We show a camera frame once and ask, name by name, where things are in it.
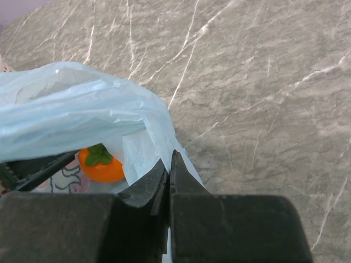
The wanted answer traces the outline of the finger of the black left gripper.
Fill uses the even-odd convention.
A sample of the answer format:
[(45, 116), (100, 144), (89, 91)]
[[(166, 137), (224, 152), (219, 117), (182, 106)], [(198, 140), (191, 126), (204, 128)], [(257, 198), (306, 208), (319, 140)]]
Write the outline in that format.
[(2, 162), (1, 191), (29, 192), (75, 159), (75, 151), (36, 159)]

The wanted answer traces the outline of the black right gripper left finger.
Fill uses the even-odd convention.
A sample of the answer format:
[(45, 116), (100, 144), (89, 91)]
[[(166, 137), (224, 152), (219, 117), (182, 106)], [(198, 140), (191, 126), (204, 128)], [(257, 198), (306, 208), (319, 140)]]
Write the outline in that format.
[(117, 194), (8, 193), (1, 200), (1, 262), (161, 262), (167, 186), (158, 161)]

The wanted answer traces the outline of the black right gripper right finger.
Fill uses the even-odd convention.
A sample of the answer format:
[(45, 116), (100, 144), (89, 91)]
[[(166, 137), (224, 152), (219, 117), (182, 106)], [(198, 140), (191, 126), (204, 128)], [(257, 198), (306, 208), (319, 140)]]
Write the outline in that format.
[(215, 195), (173, 152), (170, 227), (174, 262), (312, 262), (295, 206), (283, 196)]

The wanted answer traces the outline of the light blue printed plastic bag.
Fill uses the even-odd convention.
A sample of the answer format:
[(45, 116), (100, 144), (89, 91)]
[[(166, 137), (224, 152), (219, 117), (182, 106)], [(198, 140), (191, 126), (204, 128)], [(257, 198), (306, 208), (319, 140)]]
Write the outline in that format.
[(165, 103), (154, 93), (75, 62), (1, 74), (1, 160), (42, 157), (96, 144), (122, 164), (126, 178), (89, 192), (117, 193), (172, 152), (199, 175), (176, 139)]

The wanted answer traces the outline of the orange persimmon fruit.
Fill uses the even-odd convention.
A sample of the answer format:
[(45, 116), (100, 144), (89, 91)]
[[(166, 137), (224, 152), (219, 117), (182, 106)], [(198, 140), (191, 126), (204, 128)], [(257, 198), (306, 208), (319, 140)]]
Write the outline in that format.
[(78, 161), (85, 175), (93, 181), (113, 183), (125, 178), (122, 163), (103, 144), (80, 150)]

